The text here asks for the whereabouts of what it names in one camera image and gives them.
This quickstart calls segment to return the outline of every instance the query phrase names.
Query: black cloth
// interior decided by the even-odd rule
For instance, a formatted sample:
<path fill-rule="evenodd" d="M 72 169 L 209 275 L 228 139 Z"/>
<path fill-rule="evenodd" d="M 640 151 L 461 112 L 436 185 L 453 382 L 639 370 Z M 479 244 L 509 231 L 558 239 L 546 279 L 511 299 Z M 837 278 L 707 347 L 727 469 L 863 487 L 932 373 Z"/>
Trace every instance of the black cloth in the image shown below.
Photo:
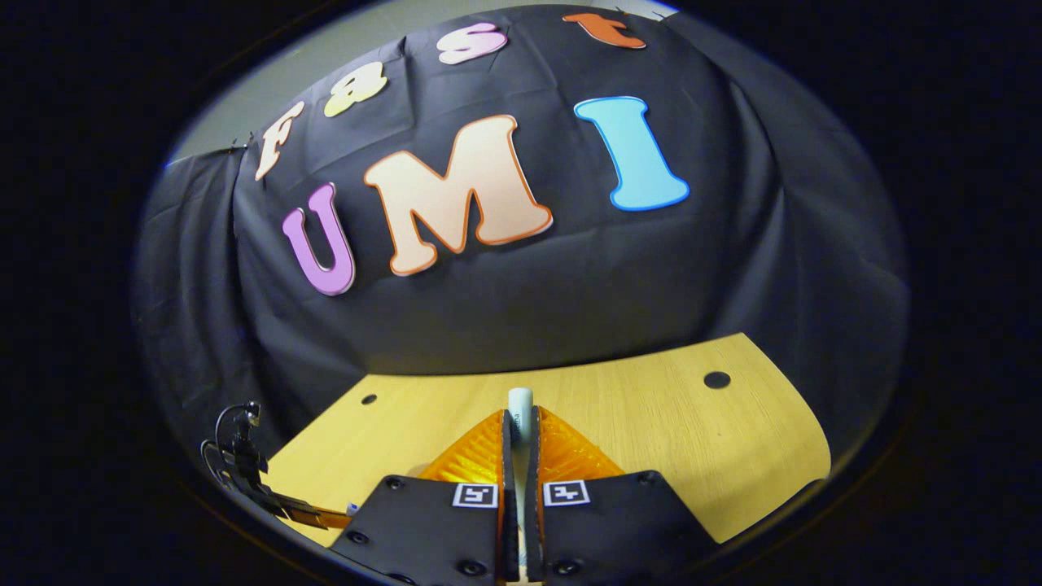
<path fill-rule="evenodd" d="M 579 11 L 625 23 L 647 47 L 612 47 L 562 21 Z M 495 23 L 507 45 L 439 62 L 438 40 L 477 22 Z M 326 118 L 332 84 L 373 60 L 387 87 Z M 647 103 L 666 162 L 691 187 L 686 200 L 640 213 L 611 204 L 611 156 L 572 112 L 609 96 Z M 265 405 L 257 437 L 271 454 L 370 372 L 546 368 L 738 332 L 807 399 L 834 461 L 886 406 L 909 291 L 883 186 L 817 99 L 696 20 L 564 6 L 482 13 L 363 55 L 284 111 L 298 99 L 304 111 L 264 181 L 253 178 L 259 142 L 191 157 L 168 169 L 145 215 L 135 311 L 155 391 L 187 443 L 209 436 L 221 407 L 252 398 Z M 518 160 L 553 225 L 485 246 L 472 202 L 462 253 L 420 224 L 438 262 L 392 274 L 391 235 L 365 171 L 407 150 L 444 173 L 460 128 L 498 114 L 518 122 Z M 332 297 L 308 284 L 281 231 L 326 181 L 356 268 L 352 288 Z M 328 266 L 311 212 L 305 231 Z"/>

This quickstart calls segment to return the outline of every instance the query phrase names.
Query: foam letter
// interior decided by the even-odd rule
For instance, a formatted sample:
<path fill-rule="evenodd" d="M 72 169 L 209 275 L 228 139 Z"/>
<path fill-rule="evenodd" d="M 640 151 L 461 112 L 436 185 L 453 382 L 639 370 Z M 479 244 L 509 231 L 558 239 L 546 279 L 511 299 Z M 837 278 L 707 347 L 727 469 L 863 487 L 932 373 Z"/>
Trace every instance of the foam letter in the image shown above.
<path fill-rule="evenodd" d="M 326 102 L 322 112 L 326 118 L 332 118 L 354 103 L 375 96 L 387 82 L 388 78 L 383 77 L 383 64 L 380 62 L 366 64 L 340 78 L 332 90 L 329 90 L 332 97 Z"/>
<path fill-rule="evenodd" d="M 644 120 L 647 104 L 640 98 L 595 98 L 575 104 L 575 116 L 597 126 L 604 140 L 619 185 L 612 203 L 626 212 L 665 207 L 688 197 L 688 184 L 673 175 Z"/>
<path fill-rule="evenodd" d="M 257 172 L 253 175 L 253 178 L 260 180 L 271 171 L 271 168 L 275 166 L 278 161 L 278 151 L 275 148 L 279 145 L 286 144 L 286 139 L 290 138 L 290 128 L 293 127 L 293 119 L 300 116 L 300 113 L 304 112 L 304 102 L 299 101 L 282 115 L 281 118 L 275 121 L 264 133 L 264 147 L 260 148 L 260 163 L 257 164 Z"/>
<path fill-rule="evenodd" d="M 438 59 L 443 64 L 456 65 L 498 51 L 506 44 L 506 35 L 491 32 L 493 30 L 496 30 L 496 25 L 491 22 L 479 22 L 453 30 L 438 42 L 438 50 L 445 51 L 438 55 Z"/>
<path fill-rule="evenodd" d="M 392 272 L 417 273 L 438 260 L 435 246 L 420 240 L 416 220 L 450 250 L 462 252 L 471 195 L 481 214 L 476 235 L 483 244 L 505 244 L 550 227 L 553 216 L 536 202 L 514 152 L 515 128 L 517 121 L 506 115 L 461 128 L 444 177 L 404 150 L 366 171 L 365 182 L 379 192 L 394 241 Z"/>
<path fill-rule="evenodd" d="M 332 184 L 326 184 L 317 189 L 307 200 L 307 206 L 319 215 L 326 241 L 332 249 L 332 268 L 323 267 L 315 258 L 312 244 L 304 234 L 303 210 L 297 207 L 282 221 L 282 233 L 290 239 L 297 262 L 304 270 L 304 276 L 312 286 L 326 295 L 340 295 L 354 283 L 354 258 L 351 255 L 351 247 L 347 244 L 347 237 L 344 236 L 344 228 L 340 225 L 340 218 L 337 217 L 337 211 L 332 206 L 334 195 L 337 188 Z"/>
<path fill-rule="evenodd" d="M 643 49 L 647 47 L 640 39 L 625 36 L 616 30 L 617 28 L 626 28 L 626 25 L 618 21 L 610 21 L 600 15 L 589 13 L 585 15 L 568 15 L 563 20 L 579 23 L 582 30 L 601 43 L 607 43 L 616 47 L 625 47 L 626 49 Z"/>

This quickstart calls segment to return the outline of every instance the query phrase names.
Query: gray wall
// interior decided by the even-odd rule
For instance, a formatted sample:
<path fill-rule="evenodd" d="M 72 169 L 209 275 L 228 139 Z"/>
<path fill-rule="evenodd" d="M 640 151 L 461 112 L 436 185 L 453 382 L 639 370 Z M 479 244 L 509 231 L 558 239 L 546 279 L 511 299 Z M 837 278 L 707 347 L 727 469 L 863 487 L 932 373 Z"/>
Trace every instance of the gray wall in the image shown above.
<path fill-rule="evenodd" d="M 573 4 L 616 7 L 661 20 L 676 11 L 650 0 L 390 0 L 326 25 L 268 60 L 215 99 L 178 141 L 171 161 L 243 144 L 282 113 L 294 96 L 367 51 L 457 17 L 508 6 Z"/>

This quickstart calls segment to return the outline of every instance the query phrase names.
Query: wooden table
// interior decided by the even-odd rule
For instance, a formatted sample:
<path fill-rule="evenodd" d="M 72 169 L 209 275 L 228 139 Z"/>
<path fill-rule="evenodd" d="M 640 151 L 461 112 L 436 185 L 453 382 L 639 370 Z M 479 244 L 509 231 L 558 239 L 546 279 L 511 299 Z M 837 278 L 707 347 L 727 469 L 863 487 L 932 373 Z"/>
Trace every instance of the wooden table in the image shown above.
<path fill-rule="evenodd" d="M 730 384 L 706 387 L 723 371 Z M 528 387 L 626 472 L 663 473 L 718 542 L 827 477 L 830 456 L 811 409 L 743 334 L 635 358 L 496 374 L 370 374 L 270 461 L 273 490 L 343 510 L 386 474 L 416 475 Z M 375 395 L 365 405 L 363 399 Z M 287 521 L 328 546 L 339 531 Z"/>

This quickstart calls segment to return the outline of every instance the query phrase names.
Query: purple letter u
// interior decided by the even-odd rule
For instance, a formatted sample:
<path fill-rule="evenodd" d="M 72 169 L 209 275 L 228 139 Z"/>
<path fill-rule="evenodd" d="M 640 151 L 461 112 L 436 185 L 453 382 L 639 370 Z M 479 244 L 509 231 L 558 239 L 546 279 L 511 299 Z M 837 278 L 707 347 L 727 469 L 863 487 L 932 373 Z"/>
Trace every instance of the purple letter u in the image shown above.
<path fill-rule="evenodd" d="M 282 233 L 290 239 L 293 251 L 297 254 L 297 262 L 304 270 L 304 276 L 311 284 L 326 295 L 340 295 L 351 288 L 354 283 L 354 258 L 351 257 L 351 247 L 347 244 L 347 237 L 344 236 L 344 228 L 340 225 L 340 218 L 332 207 L 332 198 L 337 195 L 337 188 L 332 184 L 326 184 L 315 190 L 307 200 L 307 206 L 319 215 L 322 222 L 322 229 L 325 231 L 326 240 L 332 249 L 333 264 L 331 268 L 325 268 L 319 264 L 312 250 L 312 244 L 304 234 L 304 211 L 297 207 L 282 220 Z"/>

